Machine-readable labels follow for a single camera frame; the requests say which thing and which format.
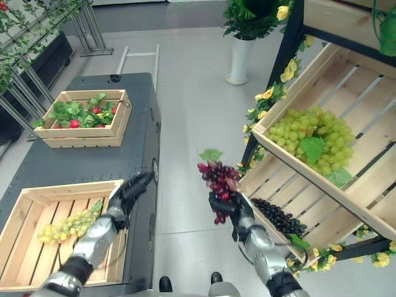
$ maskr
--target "grape leaf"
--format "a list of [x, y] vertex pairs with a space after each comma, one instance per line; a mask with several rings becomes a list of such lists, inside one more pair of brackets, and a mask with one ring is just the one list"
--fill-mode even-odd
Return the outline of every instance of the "grape leaf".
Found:
[[320, 137], [304, 138], [300, 146], [311, 164], [315, 164], [324, 151], [324, 141]]
[[344, 184], [353, 179], [352, 175], [350, 175], [344, 167], [337, 171], [331, 172], [331, 174], [327, 175], [326, 178], [334, 183], [337, 187], [342, 187]]
[[304, 249], [311, 248], [311, 245], [309, 243], [307, 243], [306, 241], [303, 241], [297, 235], [288, 234], [288, 236], [290, 236], [290, 241], [291, 241], [292, 245], [294, 245], [294, 247], [296, 247], [297, 249], [304, 250]]
[[216, 150], [214, 148], [207, 148], [204, 150], [203, 153], [201, 153], [199, 156], [204, 160], [204, 161], [219, 161], [220, 156], [223, 155], [221, 151]]

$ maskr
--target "white vase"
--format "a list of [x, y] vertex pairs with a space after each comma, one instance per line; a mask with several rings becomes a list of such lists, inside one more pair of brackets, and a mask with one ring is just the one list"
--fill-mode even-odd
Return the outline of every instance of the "white vase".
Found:
[[240, 40], [234, 38], [233, 60], [231, 73], [225, 79], [231, 85], [242, 85], [248, 81], [246, 73], [248, 71], [249, 58], [255, 40]]

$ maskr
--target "gray table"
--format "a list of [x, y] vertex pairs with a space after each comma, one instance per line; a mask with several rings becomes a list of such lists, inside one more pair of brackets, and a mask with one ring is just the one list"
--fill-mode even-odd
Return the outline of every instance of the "gray table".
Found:
[[[108, 81], [107, 75], [76, 77], [67, 90], [125, 89], [132, 113], [122, 145], [51, 149], [42, 140], [35, 140], [0, 200], [0, 231], [25, 187], [128, 179], [151, 169], [153, 160], [159, 161], [161, 119], [151, 75], [124, 74], [119, 82]], [[156, 209], [157, 185], [151, 183], [131, 213], [123, 283], [86, 288], [81, 296], [117, 296], [151, 287]]]

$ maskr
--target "wooden crate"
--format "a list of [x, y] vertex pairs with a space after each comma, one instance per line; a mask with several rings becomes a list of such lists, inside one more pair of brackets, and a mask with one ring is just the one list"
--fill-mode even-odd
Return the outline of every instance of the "wooden crate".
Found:
[[[241, 191], [292, 213], [308, 226], [303, 238], [315, 247], [342, 241], [361, 221], [395, 240], [395, 79], [393, 67], [327, 45], [289, 88], [288, 98], [274, 105], [254, 127], [253, 134], [270, 154], [241, 180]], [[358, 136], [346, 167], [355, 179], [343, 189], [268, 138], [267, 130], [290, 108], [303, 110], [317, 105], [337, 116], [343, 114]], [[280, 240], [287, 242], [258, 209], [254, 211]], [[292, 247], [291, 251], [301, 259]]]
[[[105, 212], [110, 192], [123, 181], [68, 184], [65, 186], [22, 189], [0, 235], [0, 291], [32, 291], [55, 271], [60, 256], [65, 263], [72, 253], [75, 236], [62, 244], [43, 244], [37, 235], [44, 226], [57, 223], [96, 201]], [[121, 232], [110, 246], [104, 262], [96, 269], [87, 286], [119, 283], [123, 279], [125, 236]]]
[[35, 133], [50, 147], [121, 146], [132, 109], [125, 90], [63, 91], [55, 102], [75, 100], [86, 107], [88, 98], [95, 97], [99, 93], [106, 94], [106, 99], [100, 103], [101, 106], [104, 106], [107, 102], [113, 102], [118, 107], [110, 125], [106, 125], [103, 128], [55, 129], [59, 125], [58, 121], [48, 117], [53, 110], [52, 106], [43, 117], [46, 121], [45, 127], [36, 128], [34, 130]]

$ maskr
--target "gray floor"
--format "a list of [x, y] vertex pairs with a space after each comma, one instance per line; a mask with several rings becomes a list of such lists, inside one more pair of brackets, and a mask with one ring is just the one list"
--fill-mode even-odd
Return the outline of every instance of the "gray floor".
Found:
[[[157, 99], [162, 134], [154, 288], [162, 275], [168, 275], [175, 291], [206, 295], [210, 274], [217, 270], [235, 284], [242, 296], [269, 296], [254, 268], [232, 241], [231, 224], [213, 224], [208, 189], [196, 164], [198, 154], [206, 148], [221, 150], [224, 163], [234, 165], [240, 161], [244, 151], [244, 115], [254, 106], [254, 95], [265, 89], [282, 34], [273, 32], [256, 41], [249, 63], [249, 81], [239, 87], [225, 82], [233, 39], [223, 38], [223, 30], [218, 27], [103, 35], [107, 44], [115, 48], [112, 56], [80, 58], [82, 49], [77, 39], [69, 37], [77, 54], [51, 93], [64, 90], [75, 76], [114, 72], [126, 45], [130, 52], [146, 52], [160, 44]], [[321, 48], [320, 41], [316, 41], [300, 55], [303, 67]], [[124, 73], [152, 69], [151, 57], [129, 58]], [[21, 138], [1, 160], [0, 197], [29, 145]], [[395, 271], [395, 259], [383, 269], [374, 268], [369, 259], [364, 264], [346, 260], [329, 272], [304, 273], [300, 282], [311, 296], [393, 296]]]

